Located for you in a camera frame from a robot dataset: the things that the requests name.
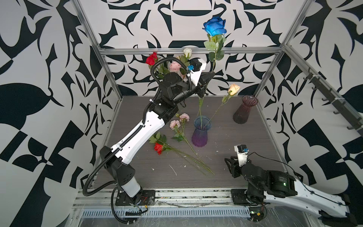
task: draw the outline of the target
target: glass vase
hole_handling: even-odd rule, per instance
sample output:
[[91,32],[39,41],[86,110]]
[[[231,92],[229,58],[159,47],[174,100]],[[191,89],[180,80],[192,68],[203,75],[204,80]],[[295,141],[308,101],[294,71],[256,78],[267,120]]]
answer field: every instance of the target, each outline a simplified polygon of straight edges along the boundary
[[244,124],[248,120],[249,113],[253,106],[256,106],[258,100],[254,96],[244,96],[242,98],[242,104],[233,114],[234,122],[238,124]]
[[206,116],[199,116],[194,120],[194,133],[192,135],[192,143],[196,147],[203,147],[208,142],[208,130],[212,124]]

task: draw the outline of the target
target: gray wooden tabletop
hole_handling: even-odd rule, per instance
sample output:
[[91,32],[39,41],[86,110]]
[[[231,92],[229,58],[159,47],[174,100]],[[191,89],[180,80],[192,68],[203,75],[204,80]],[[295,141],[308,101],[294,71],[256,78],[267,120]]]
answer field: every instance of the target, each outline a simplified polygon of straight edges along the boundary
[[[124,97],[108,141],[109,147],[126,136],[141,120],[142,112],[149,99],[150,97]],[[205,97],[202,115],[211,117],[221,104],[221,100],[222,97]],[[207,145],[201,148],[195,147],[195,151],[215,175],[211,173],[207,173],[207,176],[203,175],[173,151],[165,151],[162,155],[158,155],[154,150],[154,144],[147,142],[140,148],[131,162],[131,166],[136,170],[135,177],[139,184],[143,188],[247,186],[247,181],[242,177],[232,178],[224,162],[224,158],[229,158],[232,155],[236,156],[234,145],[246,144],[251,153],[256,152],[259,155],[276,160],[278,160],[278,157],[256,107],[252,108],[247,123],[240,125],[233,121],[233,113],[241,103],[241,97],[232,97],[227,104],[222,106],[211,121],[212,128],[208,131]],[[195,129],[193,121],[197,117],[199,110],[198,97],[188,98],[186,104],[186,108],[179,106],[178,113],[187,113],[190,116],[190,121],[185,126],[185,133],[191,143],[191,137]],[[167,142],[192,155],[193,152],[184,141],[177,142],[171,139],[175,132],[168,125],[169,123],[159,130],[161,134],[167,136]],[[260,158],[257,155],[253,154],[250,159],[254,165],[265,170],[283,170],[280,163]],[[101,169],[94,187],[98,187],[110,180],[113,179],[108,172]]]

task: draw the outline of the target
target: blue rose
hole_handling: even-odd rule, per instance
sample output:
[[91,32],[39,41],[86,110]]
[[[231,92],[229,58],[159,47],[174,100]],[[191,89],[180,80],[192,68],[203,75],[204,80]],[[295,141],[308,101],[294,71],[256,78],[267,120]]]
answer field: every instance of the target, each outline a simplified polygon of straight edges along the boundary
[[203,24],[203,29],[211,36],[221,35],[227,33],[227,30],[224,29],[225,24],[226,20],[222,20],[220,17],[212,17],[212,19]]

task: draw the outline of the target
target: patterned wall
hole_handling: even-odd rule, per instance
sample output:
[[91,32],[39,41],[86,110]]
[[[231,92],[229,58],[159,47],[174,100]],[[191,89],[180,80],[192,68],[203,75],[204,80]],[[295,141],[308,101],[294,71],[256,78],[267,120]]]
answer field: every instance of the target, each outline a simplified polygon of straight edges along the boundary
[[[279,46],[303,0],[81,0],[103,48],[204,47],[203,23],[218,15],[226,19],[227,47]],[[155,94],[156,83],[147,56],[109,56],[123,95]],[[193,55],[207,60],[204,54]],[[217,62],[209,94],[225,94],[232,83],[240,94],[253,94],[272,54],[227,54]]]
[[69,0],[0,3],[0,226],[57,226],[117,97]]
[[[359,112],[362,108],[362,24],[359,0],[317,0],[293,47]],[[279,150],[304,183],[350,196],[363,224],[363,138],[284,55],[259,100]]]

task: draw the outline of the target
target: pink carnation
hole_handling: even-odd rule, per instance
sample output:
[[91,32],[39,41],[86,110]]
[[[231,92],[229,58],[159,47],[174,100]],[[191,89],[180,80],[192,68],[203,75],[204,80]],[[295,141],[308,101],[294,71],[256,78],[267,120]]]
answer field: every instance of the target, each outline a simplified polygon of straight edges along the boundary
[[179,71],[181,65],[176,62],[176,61],[173,61],[170,65],[169,65],[169,71],[170,72],[177,72]]
[[182,115],[180,115],[179,117],[180,117],[180,119],[186,119],[187,121],[189,121],[189,119],[190,119],[189,115],[188,115],[188,114],[186,114],[186,113],[183,113],[183,114],[182,114]]
[[174,130],[174,127],[175,126],[180,127],[180,122],[178,120],[174,120],[174,121],[171,121],[170,122],[170,128],[171,128],[171,130]]

